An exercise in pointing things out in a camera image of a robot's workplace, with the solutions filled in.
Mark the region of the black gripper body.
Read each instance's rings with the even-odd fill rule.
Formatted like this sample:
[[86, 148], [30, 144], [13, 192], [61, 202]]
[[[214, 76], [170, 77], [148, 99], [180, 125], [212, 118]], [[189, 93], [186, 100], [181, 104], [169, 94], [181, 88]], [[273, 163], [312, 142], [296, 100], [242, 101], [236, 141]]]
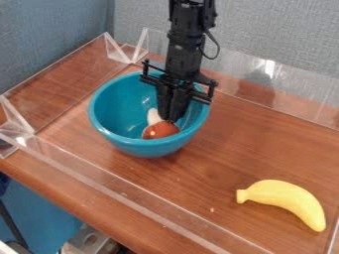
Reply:
[[200, 37], [173, 37], [168, 35], [169, 44], [165, 64], [145, 60], [140, 80], [156, 88], [166, 85], [173, 89], [193, 87], [192, 100], [209, 104], [217, 82], [200, 73], [202, 58], [209, 58], [204, 53], [205, 38], [214, 45], [217, 41], [210, 33]]

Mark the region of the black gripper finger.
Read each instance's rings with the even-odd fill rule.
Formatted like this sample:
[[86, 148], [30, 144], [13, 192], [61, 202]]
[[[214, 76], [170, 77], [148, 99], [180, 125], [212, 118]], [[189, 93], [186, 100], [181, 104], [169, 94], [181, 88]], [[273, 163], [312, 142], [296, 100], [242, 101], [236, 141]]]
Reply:
[[157, 112], [160, 118], [165, 121], [174, 120], [174, 112], [172, 108], [173, 89], [166, 85], [160, 85], [156, 88], [157, 93]]
[[172, 121], [176, 122], [185, 114], [192, 100], [193, 87], [177, 88], [173, 92]]

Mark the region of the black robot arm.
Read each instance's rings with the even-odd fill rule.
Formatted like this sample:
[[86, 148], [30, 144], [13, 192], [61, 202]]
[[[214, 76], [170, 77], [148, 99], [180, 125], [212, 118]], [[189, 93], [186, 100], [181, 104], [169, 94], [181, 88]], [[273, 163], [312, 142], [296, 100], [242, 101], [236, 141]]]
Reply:
[[200, 66], [202, 58], [217, 57], [204, 53], [205, 38], [220, 46], [209, 32], [216, 17], [214, 0], [169, 0], [165, 63], [142, 61], [140, 80], [154, 86], [158, 116], [172, 123], [184, 116], [192, 100], [212, 102], [218, 83], [200, 73]]

